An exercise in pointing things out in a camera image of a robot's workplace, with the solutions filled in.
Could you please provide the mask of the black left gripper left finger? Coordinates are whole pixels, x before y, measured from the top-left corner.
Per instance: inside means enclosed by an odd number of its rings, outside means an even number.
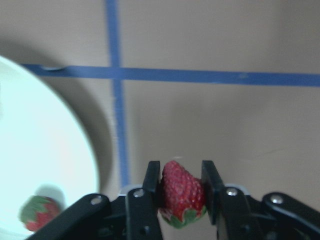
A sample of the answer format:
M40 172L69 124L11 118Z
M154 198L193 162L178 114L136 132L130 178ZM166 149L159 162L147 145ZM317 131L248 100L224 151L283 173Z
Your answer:
M159 161L150 161L142 186L130 190L125 197L125 226L128 240L163 238L158 220L160 168Z

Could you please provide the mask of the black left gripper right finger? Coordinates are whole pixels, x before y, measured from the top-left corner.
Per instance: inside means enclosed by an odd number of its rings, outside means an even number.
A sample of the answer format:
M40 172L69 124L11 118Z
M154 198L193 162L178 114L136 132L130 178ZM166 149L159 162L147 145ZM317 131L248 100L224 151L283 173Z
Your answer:
M202 161L201 181L209 220L216 227L218 240L263 238L263 231L247 197L239 188L224 184L213 161Z

